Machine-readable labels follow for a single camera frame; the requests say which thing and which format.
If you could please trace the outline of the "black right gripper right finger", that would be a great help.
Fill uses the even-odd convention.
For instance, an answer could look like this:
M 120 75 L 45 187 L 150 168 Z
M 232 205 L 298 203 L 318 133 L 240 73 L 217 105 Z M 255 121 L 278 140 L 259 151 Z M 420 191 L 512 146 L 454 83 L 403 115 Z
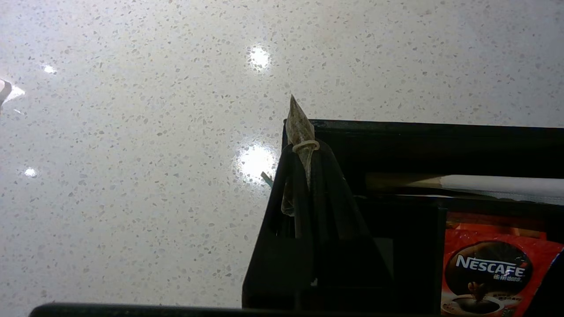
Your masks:
M 393 283 L 332 149 L 312 153 L 315 260 L 321 287 L 386 289 Z

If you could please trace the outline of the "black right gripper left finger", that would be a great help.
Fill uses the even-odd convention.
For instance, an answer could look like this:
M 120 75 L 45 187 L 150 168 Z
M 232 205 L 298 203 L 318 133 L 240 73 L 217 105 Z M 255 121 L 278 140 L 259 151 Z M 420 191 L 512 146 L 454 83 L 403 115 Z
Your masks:
M 304 167 L 282 150 L 242 284 L 246 309 L 297 309 L 315 279 L 312 215 Z

